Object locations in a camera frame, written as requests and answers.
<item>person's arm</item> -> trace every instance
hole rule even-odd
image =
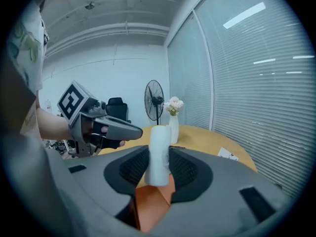
[[[39,133],[42,139],[72,139],[66,119],[50,114],[40,107],[39,91],[36,92],[36,116],[39,124]]]

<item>window blind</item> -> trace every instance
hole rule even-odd
[[[213,130],[298,195],[313,167],[315,54],[284,0],[204,0],[196,9],[214,76]]]
[[[170,93],[183,100],[179,123],[209,129],[211,83],[202,35],[190,15],[168,47]]]

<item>finger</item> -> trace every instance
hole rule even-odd
[[[108,127],[107,127],[107,126],[103,126],[103,127],[101,128],[101,132],[107,133],[107,132],[108,132]]]

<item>white shirt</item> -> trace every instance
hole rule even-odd
[[[41,20],[40,8],[32,1],[7,40],[8,55],[33,94],[42,88],[41,72],[46,49],[44,34],[46,32]],[[35,102],[23,122],[20,133],[40,139]]]

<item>white paper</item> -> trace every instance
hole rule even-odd
[[[228,159],[231,159],[231,160],[237,160],[237,161],[239,160],[238,157],[236,157],[234,154],[232,154],[231,152],[229,152],[225,148],[221,148],[221,150],[219,151],[217,156],[228,158]]]
[[[149,145],[149,164],[145,172],[145,183],[151,186],[166,186],[169,183],[170,126],[154,126]]]

